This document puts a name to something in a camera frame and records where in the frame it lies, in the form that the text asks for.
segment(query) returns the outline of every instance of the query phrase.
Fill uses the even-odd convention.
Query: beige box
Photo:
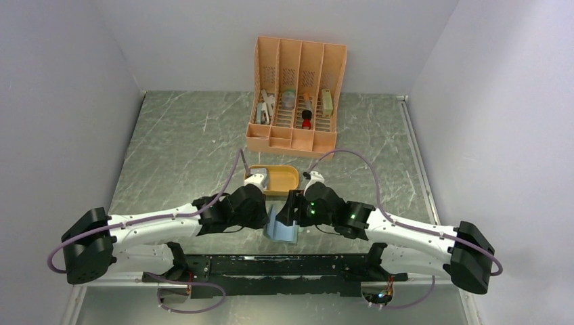
[[[321,90],[321,105],[320,108],[323,110],[321,116],[325,118],[330,118],[333,115],[333,101],[331,99],[331,91],[329,89]]]
[[[335,148],[336,116],[347,63],[347,47],[337,44],[258,37],[255,45],[255,98],[247,126],[247,148],[256,152],[317,158]],[[261,90],[275,95],[271,125],[255,121]],[[320,92],[332,94],[333,112],[324,117]],[[295,107],[283,109],[281,95],[295,92]],[[301,125],[303,94],[311,100],[311,129]]]

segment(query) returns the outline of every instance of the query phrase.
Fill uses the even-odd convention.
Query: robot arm
[[[466,221],[461,221],[458,227],[431,225],[395,215],[390,215],[391,222],[370,204],[345,202],[324,185],[320,173],[311,172],[306,177],[309,183],[303,195],[309,203],[307,215],[311,218],[299,215],[299,222],[327,224],[346,238],[387,244],[381,254],[381,266],[390,274],[408,272],[440,276],[450,278],[468,292],[487,292],[492,260],[447,238],[463,238],[493,255],[494,248],[475,225]],[[396,225],[397,222],[408,228]]]
[[[319,173],[312,172],[306,177],[310,179],[307,187],[304,191],[291,191],[287,203],[276,217],[278,222],[303,227],[331,225],[345,238],[373,242],[372,252],[376,252],[375,260],[380,260],[377,268],[383,278],[405,273],[428,274],[450,278],[455,285],[472,293],[487,292],[492,262],[484,255],[448,238],[399,227],[370,204],[345,202],[324,185],[324,178]],[[175,209],[141,215],[106,216],[102,208],[89,211],[62,236],[62,242],[108,222],[125,226],[66,246],[64,257],[68,283],[84,284],[104,274],[122,272],[152,272],[172,280],[181,278],[187,271],[183,250],[174,242],[163,243],[170,238],[222,233],[235,225],[261,229],[269,221],[263,195],[266,183],[267,175],[252,175],[233,194],[226,194],[201,215],[193,217],[189,214],[204,208],[215,196],[199,198],[192,204]],[[131,223],[160,215],[164,217]],[[458,236],[494,253],[492,246],[471,223],[463,221],[459,227],[452,227],[420,223],[394,215],[391,219],[423,230]]]
[[[139,215],[108,216],[104,208],[91,209],[62,236],[62,242],[105,225],[124,226],[63,248],[68,283],[84,284],[104,275],[142,271],[178,278],[187,269],[185,255],[179,244],[169,240],[221,233],[235,225],[261,229],[268,222],[263,195],[267,182],[265,174],[251,175],[233,194],[224,194],[222,200],[193,217],[189,215],[210,203],[215,195]]]

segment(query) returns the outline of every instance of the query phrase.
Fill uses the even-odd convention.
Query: orange tray
[[[296,190],[299,187],[299,171],[293,166],[279,165],[253,165],[253,168],[266,168],[269,175],[267,189],[263,191],[269,196],[287,196],[290,190]]]

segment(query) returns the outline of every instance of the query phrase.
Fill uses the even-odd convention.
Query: white wall
[[[458,0],[95,0],[147,90],[253,90],[258,35],[348,46],[343,91],[407,93]]]
[[[410,93],[444,223],[506,267],[486,324],[574,324],[574,2],[461,0]]]
[[[59,324],[46,256],[110,204],[141,94],[88,0],[2,1],[0,30],[0,324]]]

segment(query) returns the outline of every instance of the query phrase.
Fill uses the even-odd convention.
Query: gray marble surface
[[[218,192],[245,133],[252,107],[246,92],[148,92],[127,150],[110,213],[136,214],[178,207]],[[388,212],[430,222],[398,101],[391,95],[344,93],[338,106],[337,148],[352,148],[376,166]],[[292,165],[310,158],[246,152],[250,164]],[[357,157],[335,154],[317,166],[345,200],[375,204],[374,182]],[[242,185],[235,171],[228,192]],[[332,228],[322,226],[326,231]],[[261,230],[180,238],[186,253],[362,253],[370,244],[308,228],[297,244],[271,242]]]
[[[419,299],[428,284],[396,284],[392,304]],[[188,299],[180,309],[213,305],[213,299]],[[157,308],[155,288],[88,288],[77,325],[466,325],[458,289],[439,284],[429,299],[407,310],[369,308],[362,298],[339,295],[277,295],[228,297],[207,313],[185,315]]]

